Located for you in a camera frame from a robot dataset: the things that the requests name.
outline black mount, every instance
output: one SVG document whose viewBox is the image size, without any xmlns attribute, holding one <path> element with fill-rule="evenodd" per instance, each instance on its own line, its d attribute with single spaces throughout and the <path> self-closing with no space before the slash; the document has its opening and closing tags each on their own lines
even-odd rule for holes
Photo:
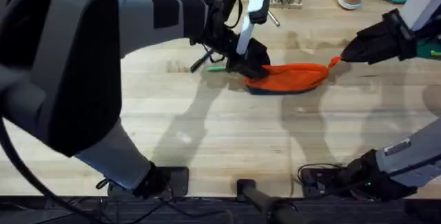
<svg viewBox="0 0 441 224">
<path fill-rule="evenodd" d="M 239 179 L 237 185 L 237 199 L 251 203 L 262 213 L 266 223 L 273 224 L 312 224 L 307 218 L 299 214 L 296 208 L 288 201 L 279 197 L 270 197 L 256 189 L 256 182 L 252 179 Z"/>
<path fill-rule="evenodd" d="M 159 196 L 163 199 L 184 197 L 188 193 L 188 167 L 153 167 L 146 176 L 144 183 L 134 191 L 127 190 L 114 182 L 110 182 L 107 195 L 112 197 L 143 197 Z"/>
</svg>

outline green marker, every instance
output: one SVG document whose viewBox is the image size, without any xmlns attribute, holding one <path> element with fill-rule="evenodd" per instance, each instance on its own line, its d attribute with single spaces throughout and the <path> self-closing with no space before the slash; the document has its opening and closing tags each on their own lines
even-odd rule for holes
<svg viewBox="0 0 441 224">
<path fill-rule="evenodd" d="M 441 57 L 441 52 L 436 52 L 435 50 L 430 51 L 430 55 L 433 57 Z"/>
<path fill-rule="evenodd" d="M 207 72 L 222 72 L 225 71 L 227 67 L 225 66 L 212 66 L 207 68 Z"/>
</svg>

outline gray robot arm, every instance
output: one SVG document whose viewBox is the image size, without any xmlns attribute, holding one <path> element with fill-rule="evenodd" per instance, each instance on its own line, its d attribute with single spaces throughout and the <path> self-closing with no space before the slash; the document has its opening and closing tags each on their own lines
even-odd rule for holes
<svg viewBox="0 0 441 224">
<path fill-rule="evenodd" d="M 419 41 L 441 43 L 441 0 L 408 0 L 403 9 L 357 33 L 345 48 L 346 62 L 378 63 L 417 56 Z M 340 169 L 304 169 L 304 192 L 388 201 L 409 196 L 441 174 L 441 120 L 409 138 L 371 150 Z"/>
<path fill-rule="evenodd" d="M 174 180 L 170 168 L 157 168 L 137 150 L 121 125 L 125 55 L 187 38 L 224 55 L 230 72 L 267 75 L 264 45 L 250 37 L 246 52 L 236 52 L 239 36 L 225 25 L 236 0 L 20 0 L 19 11 L 18 0 L 0 1 L 7 16 L 0 34 L 1 113 L 137 196 L 170 185 L 184 189 L 175 196 L 185 195 L 188 171 L 181 168 Z"/>
</svg>

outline black robot arm segment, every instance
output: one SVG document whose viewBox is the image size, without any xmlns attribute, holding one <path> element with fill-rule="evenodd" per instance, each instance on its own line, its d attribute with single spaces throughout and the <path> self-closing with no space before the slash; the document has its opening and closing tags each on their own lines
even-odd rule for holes
<svg viewBox="0 0 441 224">
<path fill-rule="evenodd" d="M 416 31 L 407 26 L 396 9 L 382 18 L 380 23 L 357 32 L 341 54 L 343 61 L 373 64 L 394 57 L 401 61 L 411 59 L 417 56 L 419 41 L 436 39 L 441 34 L 441 7 Z"/>
</svg>

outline orange cloth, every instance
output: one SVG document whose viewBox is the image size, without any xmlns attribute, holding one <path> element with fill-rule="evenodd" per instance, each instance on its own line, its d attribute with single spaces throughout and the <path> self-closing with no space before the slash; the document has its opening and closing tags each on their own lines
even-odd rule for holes
<svg viewBox="0 0 441 224">
<path fill-rule="evenodd" d="M 341 57 L 334 57 L 328 67 L 314 63 L 294 63 L 288 65 L 262 65 L 269 72 L 264 79 L 245 78 L 250 88 L 272 92 L 304 92 L 319 86 L 329 75 Z"/>
</svg>

